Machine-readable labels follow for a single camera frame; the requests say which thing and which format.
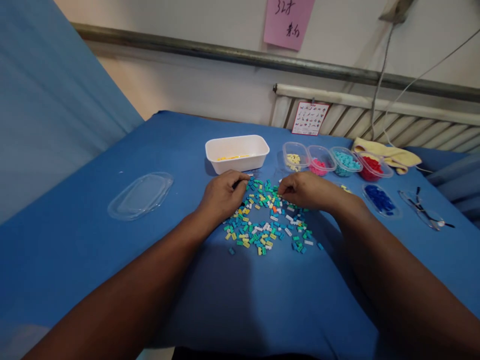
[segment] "blue table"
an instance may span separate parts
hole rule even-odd
[[[205,158],[213,138],[258,134],[270,146],[257,177],[278,182],[282,144],[298,141],[349,147],[329,136],[215,122],[162,111],[0,227],[0,319],[52,327],[76,303],[170,231],[199,203],[215,175]],[[154,171],[174,176],[163,205],[139,220],[107,214],[109,202],[136,178]],[[342,181],[361,194],[358,175]],[[416,170],[381,180],[400,205],[401,220],[380,220],[477,317],[480,317],[480,231]],[[423,204],[454,225],[436,232],[397,190],[422,188]],[[342,251],[342,237],[325,213],[307,213],[325,251],[304,254],[289,239],[267,256],[235,248],[217,229],[204,243],[166,326],[152,346],[270,355],[303,353],[322,359],[392,358],[395,350],[359,288]]]

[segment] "pile of building blocks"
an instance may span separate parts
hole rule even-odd
[[[259,256],[264,256],[272,250],[276,241],[282,241],[285,236],[292,240],[292,248],[300,254],[305,254],[305,245],[313,246],[312,231],[307,229],[304,213],[308,209],[302,209],[282,199],[278,195],[278,186],[273,186],[270,180],[263,182],[250,177],[246,187],[245,200],[242,206],[235,211],[232,217],[223,222],[226,231],[225,240],[233,240],[236,245],[245,248],[256,247]],[[268,221],[252,222],[251,215],[261,208],[270,209]],[[288,220],[289,224],[279,223],[279,217]]]

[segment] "white radiator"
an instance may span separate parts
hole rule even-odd
[[[331,107],[320,134],[372,140],[372,98],[307,87],[277,84],[271,126],[291,129],[299,102],[328,103]],[[387,143],[386,129],[396,147],[416,146],[480,153],[480,115],[377,100],[374,114],[375,141]]]

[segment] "paper sign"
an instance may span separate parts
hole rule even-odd
[[[299,51],[315,0],[268,0],[263,41]]]
[[[329,108],[328,104],[299,102],[291,133],[317,136]]]

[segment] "red blocks in container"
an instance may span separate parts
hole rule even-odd
[[[367,151],[357,153],[358,159],[363,165],[360,176],[368,182],[377,182],[381,178],[391,178],[393,170],[381,157],[375,156]]]

